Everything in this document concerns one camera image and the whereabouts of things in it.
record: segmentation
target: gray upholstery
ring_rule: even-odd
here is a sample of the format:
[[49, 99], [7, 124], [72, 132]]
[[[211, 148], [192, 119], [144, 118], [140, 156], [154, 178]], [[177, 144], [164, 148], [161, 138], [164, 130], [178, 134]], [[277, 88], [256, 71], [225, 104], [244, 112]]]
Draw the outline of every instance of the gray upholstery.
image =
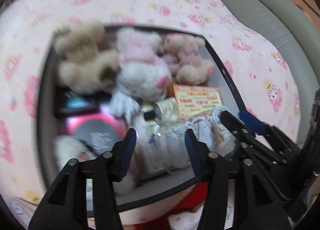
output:
[[[309, 118], [311, 114], [311, 107], [314, 102], [313, 97], [316, 90], [319, 89], [320, 85], [318, 79], [315, 75], [315, 72], [308, 61], [304, 51], [302, 50], [299, 43], [303, 44], [304, 47], [306, 41], [303, 39], [299, 40], [299, 43], [284, 25], [283, 22], [279, 20], [263, 3], [259, 0], [221, 0], [227, 6], [227, 8], [232, 12], [232, 14], [245, 26], [257, 31], [267, 40], [269, 40], [281, 53], [285, 61], [287, 62], [292, 75], [297, 83], [297, 87], [300, 95], [300, 110], [301, 110], [301, 122], [299, 129], [299, 136], [297, 143], [302, 143], [308, 133], [309, 128]], [[290, 0], [283, 0], [282, 4], [293, 4]], [[294, 11], [297, 11], [297, 17], [300, 18], [300, 10], [293, 4]], [[308, 24], [311, 22], [302, 15], [302, 24], [308, 21]], [[295, 24], [293, 29], [298, 28], [298, 24]], [[307, 33], [306, 36], [312, 36], [312, 42], [314, 43], [312, 49], [307, 50], [309, 54], [316, 53], [320, 55], [320, 47], [316, 45], [318, 39], [318, 33], [312, 29], [309, 29], [309, 26], [305, 27], [304, 33]], [[314, 68], [320, 64], [320, 61], [316, 61]]]

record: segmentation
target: red fabric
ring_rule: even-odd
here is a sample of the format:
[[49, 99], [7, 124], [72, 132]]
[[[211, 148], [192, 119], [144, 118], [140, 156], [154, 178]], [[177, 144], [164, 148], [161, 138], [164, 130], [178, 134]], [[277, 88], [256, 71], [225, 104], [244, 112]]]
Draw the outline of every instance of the red fabric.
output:
[[169, 228], [169, 222], [168, 222], [168, 216], [169, 215], [175, 215], [184, 211], [191, 210], [193, 207], [195, 207], [197, 204], [202, 202], [206, 195], [208, 190], [208, 183], [197, 183], [196, 186], [193, 188], [191, 193], [186, 196], [173, 210], [171, 210], [166, 215], [143, 224], [135, 225], [136, 230], [148, 230], [148, 229], [165, 229], [164, 227]]

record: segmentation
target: gray chair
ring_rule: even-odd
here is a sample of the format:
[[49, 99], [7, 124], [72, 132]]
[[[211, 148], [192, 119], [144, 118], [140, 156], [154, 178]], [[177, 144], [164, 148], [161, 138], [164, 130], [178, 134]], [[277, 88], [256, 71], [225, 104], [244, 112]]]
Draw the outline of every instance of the gray chair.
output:
[[297, 143], [303, 143], [308, 133], [314, 94], [320, 88], [319, 33], [290, 0], [221, 1], [242, 24], [269, 40], [287, 62], [300, 95]]

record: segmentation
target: blue gripper pad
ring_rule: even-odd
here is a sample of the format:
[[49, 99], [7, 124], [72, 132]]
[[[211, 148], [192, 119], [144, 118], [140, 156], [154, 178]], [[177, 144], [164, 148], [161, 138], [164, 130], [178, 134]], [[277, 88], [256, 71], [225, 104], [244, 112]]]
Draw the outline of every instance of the blue gripper pad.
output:
[[257, 133], [262, 136], [267, 134], [267, 125], [246, 110], [239, 111], [239, 118], [253, 133]]
[[117, 142], [111, 152], [113, 155], [111, 174], [116, 178], [113, 181], [121, 181], [127, 175], [131, 157], [136, 146], [137, 133], [135, 129], [129, 129], [124, 140]]
[[207, 145], [197, 140], [192, 129], [186, 130], [184, 140], [194, 174], [201, 182], [209, 181], [212, 167], [207, 159], [210, 152]]

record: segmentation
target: metal screw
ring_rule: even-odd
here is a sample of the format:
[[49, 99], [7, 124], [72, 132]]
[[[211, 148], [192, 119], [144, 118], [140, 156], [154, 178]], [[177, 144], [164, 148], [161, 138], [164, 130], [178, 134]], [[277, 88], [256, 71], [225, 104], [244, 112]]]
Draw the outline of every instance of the metal screw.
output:
[[250, 159], [248, 159], [248, 158], [246, 158], [246, 159], [243, 161], [243, 163], [244, 163], [245, 165], [247, 165], [247, 166], [251, 166], [251, 165], [253, 164], [252, 160], [250, 160]]
[[242, 148], [247, 148], [248, 145], [247, 145], [246, 143], [242, 142], [242, 143], [241, 143], [241, 147], [242, 147]]
[[75, 165], [75, 164], [77, 164], [77, 163], [78, 163], [78, 160], [77, 160], [76, 158], [72, 158], [72, 159], [70, 159], [70, 160], [68, 161], [68, 164], [71, 165], [71, 166], [73, 166], [73, 165]]
[[219, 154], [216, 153], [216, 152], [210, 152], [210, 153], [208, 154], [208, 156], [209, 156], [210, 158], [217, 158], [217, 157], [219, 157]]
[[107, 152], [103, 153], [102, 156], [104, 158], [110, 158], [110, 157], [112, 157], [112, 153], [110, 151], [107, 151]]

